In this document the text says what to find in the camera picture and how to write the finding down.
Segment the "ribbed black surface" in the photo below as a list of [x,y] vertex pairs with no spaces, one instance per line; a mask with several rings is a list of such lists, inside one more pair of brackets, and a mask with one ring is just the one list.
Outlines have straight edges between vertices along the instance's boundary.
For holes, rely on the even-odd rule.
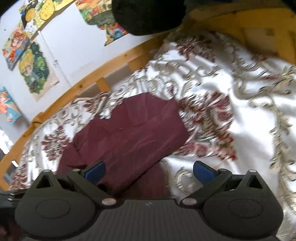
[[211,230],[197,211],[180,208],[173,200],[126,200],[117,209],[104,210],[90,229],[68,240],[235,241]]

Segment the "maroon shirt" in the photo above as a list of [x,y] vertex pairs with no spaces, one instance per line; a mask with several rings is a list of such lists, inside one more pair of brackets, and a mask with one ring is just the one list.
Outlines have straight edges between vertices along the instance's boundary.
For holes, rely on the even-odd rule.
[[166,198],[165,174],[158,161],[188,138],[174,99],[149,93],[123,100],[108,120],[97,115],[64,150],[58,174],[106,164],[99,182],[114,197]]

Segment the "wooden bed frame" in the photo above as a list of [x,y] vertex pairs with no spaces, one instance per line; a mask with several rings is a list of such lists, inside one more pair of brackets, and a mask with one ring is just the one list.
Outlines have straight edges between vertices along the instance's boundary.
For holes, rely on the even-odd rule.
[[[287,8],[245,10],[204,19],[200,18],[198,11],[193,11],[190,13],[190,17],[194,19],[194,22],[191,22],[193,28],[230,34],[256,52],[277,55],[292,64],[296,64],[296,17]],[[0,162],[0,188],[9,189],[3,175],[11,165],[11,161],[19,162],[25,143],[33,131],[40,126],[40,123],[46,121],[94,83],[101,91],[110,91],[104,76],[124,64],[128,64],[132,72],[144,67],[151,59],[149,52],[158,49],[167,35],[159,35],[106,62],[70,88],[47,110],[39,113],[32,120],[27,131],[16,141],[10,152]]]

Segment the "white wall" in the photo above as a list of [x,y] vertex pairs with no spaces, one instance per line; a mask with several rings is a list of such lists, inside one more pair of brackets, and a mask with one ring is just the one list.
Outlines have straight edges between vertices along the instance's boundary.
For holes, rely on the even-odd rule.
[[[23,0],[18,1],[0,19],[1,48],[20,20],[18,9],[23,2]],[[39,43],[48,63],[55,70],[60,83],[52,87],[38,102],[30,94],[18,67],[16,66],[13,71],[8,70],[4,57],[0,56],[0,87],[7,88],[28,122],[39,112],[46,110],[70,88],[62,72],[71,85],[74,85],[106,61],[152,38],[151,35],[133,36],[128,34],[104,46],[105,32],[97,26],[85,23],[74,3],[52,19],[41,30],[41,33],[48,47],[40,35],[37,35],[35,40]],[[58,60],[62,72],[58,67],[53,66],[54,59]],[[7,125],[0,117],[0,127],[12,141],[21,136],[28,127],[25,121],[22,124],[14,124],[13,128],[7,127]]]

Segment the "metal screw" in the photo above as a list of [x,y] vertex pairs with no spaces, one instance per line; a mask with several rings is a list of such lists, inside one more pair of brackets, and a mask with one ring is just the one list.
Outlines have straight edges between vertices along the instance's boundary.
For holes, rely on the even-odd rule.
[[194,198],[185,198],[182,200],[183,204],[185,205],[194,205],[197,201]]
[[112,206],[116,204],[116,200],[114,198],[105,198],[102,200],[102,204],[104,204],[105,206]]

